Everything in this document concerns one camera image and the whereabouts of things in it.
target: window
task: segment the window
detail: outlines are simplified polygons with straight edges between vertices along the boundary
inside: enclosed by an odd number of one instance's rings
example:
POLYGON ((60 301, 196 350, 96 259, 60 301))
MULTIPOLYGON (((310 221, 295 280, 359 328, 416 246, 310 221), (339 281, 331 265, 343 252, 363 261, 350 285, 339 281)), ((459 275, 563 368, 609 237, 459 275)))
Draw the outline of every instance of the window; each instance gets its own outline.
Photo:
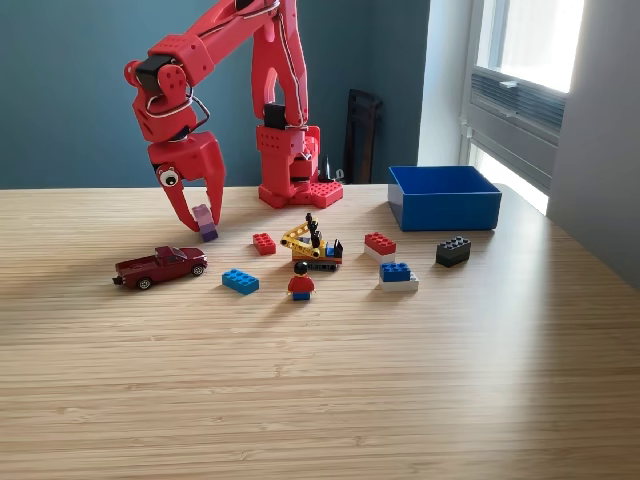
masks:
POLYGON ((583 7, 584 0, 474 0, 460 163, 473 164, 479 148, 487 156, 478 166, 504 166, 549 192, 583 7))
POLYGON ((476 65, 568 92, 584 0, 485 0, 476 65))

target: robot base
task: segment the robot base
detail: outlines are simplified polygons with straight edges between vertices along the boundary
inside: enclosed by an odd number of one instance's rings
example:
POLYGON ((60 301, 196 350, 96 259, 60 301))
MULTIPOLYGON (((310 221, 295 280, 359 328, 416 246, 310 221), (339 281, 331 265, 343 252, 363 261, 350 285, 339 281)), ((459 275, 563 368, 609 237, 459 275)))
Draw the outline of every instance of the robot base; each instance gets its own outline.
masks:
POLYGON ((291 198, 274 195, 260 185, 258 190, 260 200, 273 208, 283 208, 287 205, 313 205, 316 208, 327 208, 344 196, 342 184, 338 182, 311 183, 307 188, 298 190, 291 198))

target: lego minifigure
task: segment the lego minifigure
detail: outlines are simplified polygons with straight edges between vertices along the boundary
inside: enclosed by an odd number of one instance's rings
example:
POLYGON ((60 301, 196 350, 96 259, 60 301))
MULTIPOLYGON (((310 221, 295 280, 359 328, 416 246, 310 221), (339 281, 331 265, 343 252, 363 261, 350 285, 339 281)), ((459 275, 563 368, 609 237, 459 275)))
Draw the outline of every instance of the lego minifigure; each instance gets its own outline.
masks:
POLYGON ((293 296, 293 300, 310 300, 311 294, 315 292, 313 280, 309 278, 309 266, 307 262, 298 262, 293 267, 295 276, 289 282, 288 295, 293 296))

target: dark red toy truck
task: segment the dark red toy truck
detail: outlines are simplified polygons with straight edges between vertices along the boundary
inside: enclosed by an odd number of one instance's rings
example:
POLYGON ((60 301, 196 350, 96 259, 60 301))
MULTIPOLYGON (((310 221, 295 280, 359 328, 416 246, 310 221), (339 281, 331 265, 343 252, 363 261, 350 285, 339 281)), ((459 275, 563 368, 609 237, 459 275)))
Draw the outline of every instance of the dark red toy truck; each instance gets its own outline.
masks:
POLYGON ((200 276, 207 268, 207 256, 198 248, 158 247, 156 254, 116 264, 116 285, 146 290, 191 273, 200 276))

